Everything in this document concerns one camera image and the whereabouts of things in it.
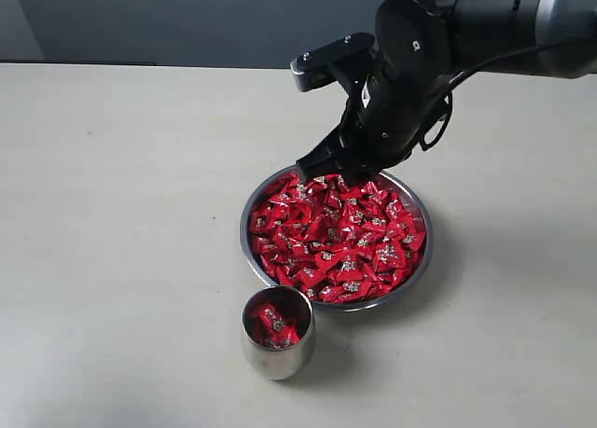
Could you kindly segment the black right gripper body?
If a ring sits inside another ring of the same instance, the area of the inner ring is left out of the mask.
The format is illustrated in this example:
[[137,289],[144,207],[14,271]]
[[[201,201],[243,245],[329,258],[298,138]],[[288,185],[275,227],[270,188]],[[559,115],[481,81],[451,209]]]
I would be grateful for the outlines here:
[[345,169],[380,172],[406,160],[415,146],[434,147],[452,115],[452,92],[444,86],[420,86],[407,78],[393,82],[382,69],[368,75],[358,101],[349,104],[354,114],[340,125]]

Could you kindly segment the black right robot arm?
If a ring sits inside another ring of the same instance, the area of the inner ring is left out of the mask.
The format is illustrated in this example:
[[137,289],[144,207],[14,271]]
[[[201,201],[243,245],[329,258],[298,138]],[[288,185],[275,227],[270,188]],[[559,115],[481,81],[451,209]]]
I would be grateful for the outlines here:
[[443,136],[454,90],[481,72],[579,78],[596,68],[596,0],[385,0],[373,33],[307,51],[301,91],[338,83],[339,124],[296,163],[361,182]]

